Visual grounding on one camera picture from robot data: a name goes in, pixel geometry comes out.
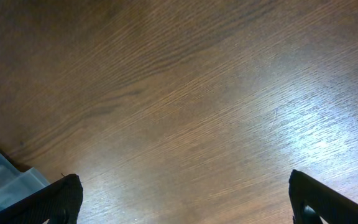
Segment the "transparent plastic container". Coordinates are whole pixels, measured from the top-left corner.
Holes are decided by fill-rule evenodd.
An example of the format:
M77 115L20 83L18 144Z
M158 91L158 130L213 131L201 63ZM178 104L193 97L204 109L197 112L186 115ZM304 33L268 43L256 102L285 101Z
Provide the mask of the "transparent plastic container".
M36 169L19 172L0 154L0 211L48 186Z

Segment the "wooden surface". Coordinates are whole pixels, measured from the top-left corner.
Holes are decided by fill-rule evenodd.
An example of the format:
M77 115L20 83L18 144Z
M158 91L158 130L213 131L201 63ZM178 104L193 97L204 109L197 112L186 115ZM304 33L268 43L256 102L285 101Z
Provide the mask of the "wooden surface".
M291 223L358 203L358 1L0 1L0 148L79 223Z

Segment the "black plastic part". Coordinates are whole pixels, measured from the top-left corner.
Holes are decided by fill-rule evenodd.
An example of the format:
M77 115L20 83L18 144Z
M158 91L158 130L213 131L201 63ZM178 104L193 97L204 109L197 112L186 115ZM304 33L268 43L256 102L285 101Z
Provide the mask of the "black plastic part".
M70 174L0 211L0 224L76 223L83 199L80 178Z
M296 224L358 223L358 204L340 195L312 177L293 170L290 200Z

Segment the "wood grain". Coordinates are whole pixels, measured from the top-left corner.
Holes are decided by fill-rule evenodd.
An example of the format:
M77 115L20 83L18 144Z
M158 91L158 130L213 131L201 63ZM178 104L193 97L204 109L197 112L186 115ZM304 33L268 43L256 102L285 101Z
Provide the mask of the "wood grain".
M80 223L291 223L358 203L358 1L0 1L0 148Z

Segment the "plastic bin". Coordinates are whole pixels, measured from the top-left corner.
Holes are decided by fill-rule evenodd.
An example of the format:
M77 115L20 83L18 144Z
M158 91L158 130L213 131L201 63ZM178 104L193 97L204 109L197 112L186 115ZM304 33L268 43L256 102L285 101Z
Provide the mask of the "plastic bin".
M0 211L48 185L36 169L19 172L0 154Z

